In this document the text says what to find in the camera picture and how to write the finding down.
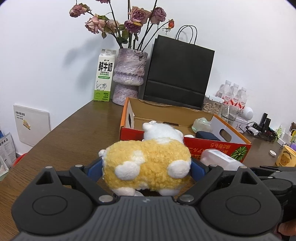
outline purple textured vase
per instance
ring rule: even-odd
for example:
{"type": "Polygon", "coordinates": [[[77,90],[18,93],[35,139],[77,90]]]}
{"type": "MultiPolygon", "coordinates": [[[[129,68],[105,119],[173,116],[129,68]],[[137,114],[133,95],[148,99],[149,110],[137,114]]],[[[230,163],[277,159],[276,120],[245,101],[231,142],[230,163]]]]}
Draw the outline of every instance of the purple textured vase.
{"type": "Polygon", "coordinates": [[[119,49],[113,81],[122,85],[142,85],[147,57],[146,52],[128,48],[119,49]]]}
{"type": "Polygon", "coordinates": [[[124,105],[127,97],[137,98],[138,91],[138,86],[117,84],[115,86],[112,101],[115,104],[124,105]]]}

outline bag handle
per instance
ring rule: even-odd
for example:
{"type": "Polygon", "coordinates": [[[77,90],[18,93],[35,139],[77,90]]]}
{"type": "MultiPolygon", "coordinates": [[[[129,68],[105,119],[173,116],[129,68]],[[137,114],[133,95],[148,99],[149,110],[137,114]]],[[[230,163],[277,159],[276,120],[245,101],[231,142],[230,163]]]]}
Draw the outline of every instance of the bag handle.
{"type": "Polygon", "coordinates": [[[190,28],[191,28],[191,31],[192,31],[192,36],[191,36],[191,39],[190,39],[190,42],[189,42],[190,44],[191,44],[191,41],[192,41],[192,39],[193,39],[193,35],[194,35],[194,31],[193,31],[193,28],[192,28],[192,27],[194,27],[195,30],[196,30],[196,35],[195,35],[195,40],[194,40],[194,45],[195,45],[195,43],[196,43],[196,39],[197,39],[197,28],[196,28],[194,25],[183,25],[181,28],[179,28],[179,30],[178,30],[178,32],[177,32],[177,34],[176,34],[175,39],[176,39],[176,40],[179,40],[180,33],[181,33],[185,28],[187,28],[187,27],[190,27],[190,28]]]}

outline white plush toy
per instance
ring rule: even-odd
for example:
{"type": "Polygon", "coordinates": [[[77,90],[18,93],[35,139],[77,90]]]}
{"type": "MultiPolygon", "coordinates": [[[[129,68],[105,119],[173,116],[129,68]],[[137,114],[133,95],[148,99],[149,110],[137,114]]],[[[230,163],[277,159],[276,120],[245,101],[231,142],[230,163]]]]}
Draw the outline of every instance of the white plush toy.
{"type": "Polygon", "coordinates": [[[162,123],[144,123],[143,130],[143,141],[120,141],[99,152],[106,184],[119,196],[134,196],[141,189],[178,194],[191,165],[183,134],[162,123]]]}
{"type": "Polygon", "coordinates": [[[149,123],[144,123],[143,130],[145,141],[159,138],[171,138],[184,144],[183,133],[167,124],[157,123],[153,120],[149,123]]]}

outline yellow mug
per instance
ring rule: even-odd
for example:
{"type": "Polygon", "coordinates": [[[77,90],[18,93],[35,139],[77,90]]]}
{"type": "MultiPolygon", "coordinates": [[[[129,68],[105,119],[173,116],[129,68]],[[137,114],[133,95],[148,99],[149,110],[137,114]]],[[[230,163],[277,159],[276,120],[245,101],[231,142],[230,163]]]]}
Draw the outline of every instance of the yellow mug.
{"type": "Polygon", "coordinates": [[[296,152],[289,146],[284,146],[276,165],[278,167],[296,167],[296,152]]]}

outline white round speaker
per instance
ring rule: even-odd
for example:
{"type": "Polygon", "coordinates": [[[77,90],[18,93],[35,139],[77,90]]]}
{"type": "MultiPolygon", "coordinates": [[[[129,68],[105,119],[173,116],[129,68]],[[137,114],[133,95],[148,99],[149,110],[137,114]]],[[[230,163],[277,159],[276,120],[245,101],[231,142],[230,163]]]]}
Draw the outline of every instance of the white round speaker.
{"type": "Polygon", "coordinates": [[[241,117],[243,117],[246,121],[249,121],[250,119],[253,118],[253,110],[251,107],[246,106],[244,108],[244,112],[241,114],[241,117]]]}

